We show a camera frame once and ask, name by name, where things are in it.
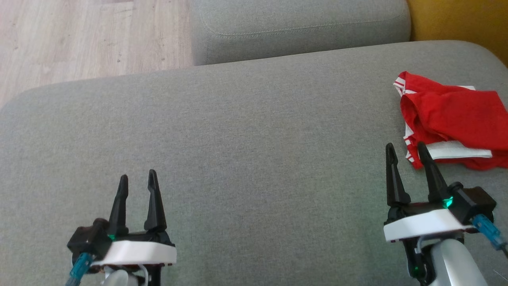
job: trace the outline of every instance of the wooden floor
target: wooden floor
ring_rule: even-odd
[[[0,107],[51,83],[191,66],[189,0],[0,0]]]

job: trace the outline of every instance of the white stripe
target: white stripe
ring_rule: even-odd
[[[397,92],[399,93],[400,97],[402,97],[403,93],[402,93],[402,89],[398,88],[398,87],[395,87],[395,89],[397,90]]]
[[[403,79],[402,77],[397,76],[397,79],[395,81],[398,81],[398,82],[400,82],[403,85],[406,85],[406,80]]]
[[[461,88],[466,88],[468,90],[475,91],[476,89],[472,85],[459,85]]]
[[[406,123],[406,131],[405,132],[406,133],[405,133],[404,139],[407,139],[409,136],[411,136],[415,133],[407,123]]]
[[[427,145],[432,159],[492,158],[492,151],[465,147],[458,141],[443,141]]]

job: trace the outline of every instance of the yellow wall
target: yellow wall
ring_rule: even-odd
[[[407,0],[411,39],[463,40],[484,46],[508,66],[508,0]]]

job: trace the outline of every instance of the red cloth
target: red cloth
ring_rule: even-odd
[[[409,152],[418,160],[417,143],[458,140],[468,148],[492,150],[493,158],[442,159],[473,169],[508,168],[508,112],[495,91],[472,91],[442,85],[425,77],[402,72],[406,93],[400,101],[402,115],[414,131]]]

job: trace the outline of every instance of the grey sofa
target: grey sofa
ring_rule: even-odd
[[[193,0],[196,65],[405,42],[405,0]]]
[[[50,85],[0,110],[1,285],[64,284],[77,226],[108,217],[122,174],[141,230],[157,170],[178,263],[164,285],[415,285],[385,242],[385,144],[403,159],[392,82],[408,70],[496,90],[508,70],[458,41],[406,42]],[[407,191],[423,171],[400,160]],[[442,165],[483,186],[508,232],[504,169]],[[480,235],[466,246],[490,285],[508,262]],[[82,285],[97,285],[101,275]]]

